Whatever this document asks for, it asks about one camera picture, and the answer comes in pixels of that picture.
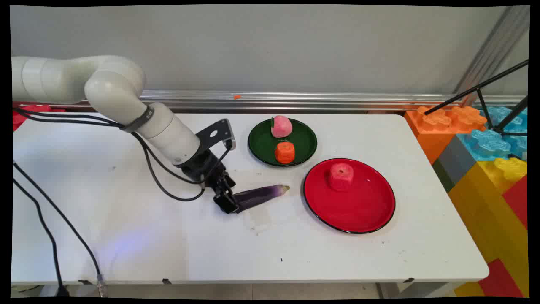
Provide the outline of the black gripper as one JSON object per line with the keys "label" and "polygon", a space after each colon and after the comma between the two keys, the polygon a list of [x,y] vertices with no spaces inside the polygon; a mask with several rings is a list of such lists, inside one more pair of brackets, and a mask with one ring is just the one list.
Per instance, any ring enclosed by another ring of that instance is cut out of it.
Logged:
{"label": "black gripper", "polygon": [[193,156],[181,165],[181,171],[197,184],[216,190],[214,203],[226,214],[238,213],[240,206],[235,200],[232,188],[235,181],[226,171],[222,160],[227,156],[228,150],[217,158],[210,150]]}

